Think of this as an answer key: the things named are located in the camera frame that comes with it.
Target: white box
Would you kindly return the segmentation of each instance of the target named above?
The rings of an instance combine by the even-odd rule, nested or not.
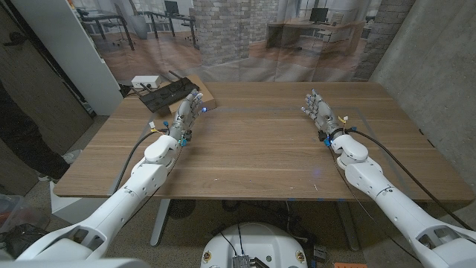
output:
[[[141,83],[147,87],[150,85],[151,89],[157,89],[161,85],[161,78],[158,75],[138,75],[132,79],[132,85],[136,89],[143,89]]]

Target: robot finger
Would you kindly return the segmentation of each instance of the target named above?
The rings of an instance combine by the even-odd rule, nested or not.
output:
[[[316,114],[312,112],[311,110],[302,107],[301,111],[305,112],[312,120],[315,120]]]

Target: window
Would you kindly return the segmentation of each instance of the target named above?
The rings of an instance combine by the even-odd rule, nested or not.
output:
[[[163,0],[132,0],[137,11],[152,11],[163,13],[165,10]]]
[[[85,10],[98,10],[99,4],[97,0],[73,0],[75,8],[81,8]]]

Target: office desk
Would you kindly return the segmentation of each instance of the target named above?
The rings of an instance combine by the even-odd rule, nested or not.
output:
[[[155,26],[154,15],[160,16],[162,18],[168,18],[169,19],[170,30],[172,31],[173,36],[176,35],[176,32],[173,29],[172,19],[178,19],[178,20],[189,22],[190,23],[190,32],[192,33],[193,47],[196,48],[196,49],[199,49],[199,46],[196,44],[196,41],[195,41],[195,30],[193,29],[193,23],[195,22],[195,19],[192,19],[190,17],[185,17],[185,16],[175,16],[175,15],[157,13],[157,12],[152,12],[152,11],[141,11],[139,13],[144,14],[144,15],[148,15],[150,17],[150,20],[152,21],[152,28],[154,29],[154,33],[155,33],[155,38],[158,38],[158,35],[157,35],[157,28]]]
[[[309,18],[295,18],[290,19],[287,22],[272,22],[268,23],[268,31],[266,37],[266,47],[272,48],[274,46],[281,46],[282,43],[293,43],[297,41],[300,36],[300,29],[322,29],[329,30],[332,32],[343,31],[351,29],[352,33],[350,34],[349,43],[345,50],[346,55],[351,55],[356,52],[358,41],[364,30],[365,21],[361,22],[350,22],[347,24],[340,24],[336,26],[326,25],[326,24],[314,24],[309,21]],[[283,32],[285,28],[288,28],[291,33],[290,36],[283,38]]]
[[[165,184],[164,219],[170,199],[353,201],[338,175],[318,130],[300,108],[315,88],[335,114],[383,143],[434,196],[444,202],[469,202],[474,196],[453,167],[378,83],[206,83],[216,109],[200,115],[193,139],[183,148]],[[134,97],[124,99],[68,172],[54,193],[61,197],[107,197],[130,150],[148,131],[152,115]],[[149,137],[132,157],[123,183]],[[376,145],[355,135],[386,177],[410,198],[430,201]],[[369,199],[356,190],[362,200]],[[162,223],[154,229],[158,239]]]
[[[124,31],[126,32],[127,41],[129,42],[129,46],[131,47],[131,50],[134,50],[134,44],[132,43],[131,36],[129,35],[129,31],[127,30],[126,20],[122,16],[117,15],[116,13],[113,13],[113,12],[103,11],[103,10],[99,10],[98,12],[99,12],[99,14],[93,15],[93,16],[83,16],[83,15],[80,14],[80,18],[84,22],[93,22],[93,21],[95,21],[96,26],[99,28],[99,32],[101,33],[101,36],[104,40],[106,40],[106,36],[104,35],[103,26],[99,23],[99,21],[101,19],[119,19],[120,23],[124,27]]]

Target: white robotic arm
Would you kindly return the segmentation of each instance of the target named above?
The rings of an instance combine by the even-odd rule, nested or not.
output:
[[[314,120],[320,140],[336,154],[347,181],[368,195],[410,243],[427,268],[476,267],[476,232],[444,223],[427,214],[383,175],[363,145],[340,128],[329,105],[312,90],[302,110]]]
[[[101,258],[147,196],[154,194],[176,163],[177,152],[191,138],[190,128],[200,113],[202,94],[194,90],[176,112],[169,135],[162,135],[145,150],[127,182],[90,217],[73,226],[49,233],[16,260],[78,261]]]

